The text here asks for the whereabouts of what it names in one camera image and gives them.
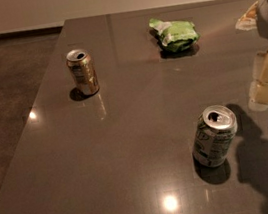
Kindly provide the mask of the green rice chip bag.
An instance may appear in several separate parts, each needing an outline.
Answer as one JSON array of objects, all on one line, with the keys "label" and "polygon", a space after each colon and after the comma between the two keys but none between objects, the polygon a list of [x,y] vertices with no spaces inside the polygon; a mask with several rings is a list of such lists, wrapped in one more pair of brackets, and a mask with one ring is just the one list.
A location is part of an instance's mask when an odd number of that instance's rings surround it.
[{"label": "green rice chip bag", "polygon": [[190,21],[166,22],[151,18],[149,26],[156,32],[161,48],[170,53],[188,50],[200,38],[194,23]]}]

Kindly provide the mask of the white orange snack bag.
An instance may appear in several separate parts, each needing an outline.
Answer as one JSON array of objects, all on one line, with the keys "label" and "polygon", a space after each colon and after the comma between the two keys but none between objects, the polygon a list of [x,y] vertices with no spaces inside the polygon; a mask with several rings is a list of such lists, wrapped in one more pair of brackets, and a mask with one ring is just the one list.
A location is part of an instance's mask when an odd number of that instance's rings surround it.
[{"label": "white orange snack bag", "polygon": [[235,26],[237,30],[253,30],[257,28],[256,20],[257,20],[257,6],[258,2],[253,3],[246,12],[238,19]]}]

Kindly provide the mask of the green 7up can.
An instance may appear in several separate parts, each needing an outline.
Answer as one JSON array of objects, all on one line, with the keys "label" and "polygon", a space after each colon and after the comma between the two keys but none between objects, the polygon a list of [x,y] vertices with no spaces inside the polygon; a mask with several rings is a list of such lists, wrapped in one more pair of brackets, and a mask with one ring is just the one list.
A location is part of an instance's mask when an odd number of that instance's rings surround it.
[{"label": "green 7up can", "polygon": [[225,106],[209,106],[197,122],[193,157],[208,167],[219,167],[227,157],[237,128],[236,115]]}]

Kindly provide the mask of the gold soda can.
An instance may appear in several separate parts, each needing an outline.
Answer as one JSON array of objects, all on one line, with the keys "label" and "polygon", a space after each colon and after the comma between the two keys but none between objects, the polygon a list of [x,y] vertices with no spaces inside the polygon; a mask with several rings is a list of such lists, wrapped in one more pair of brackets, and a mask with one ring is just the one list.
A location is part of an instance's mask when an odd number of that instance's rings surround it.
[{"label": "gold soda can", "polygon": [[84,96],[92,96],[100,89],[92,56],[84,50],[71,50],[66,55],[66,64],[76,88]]}]

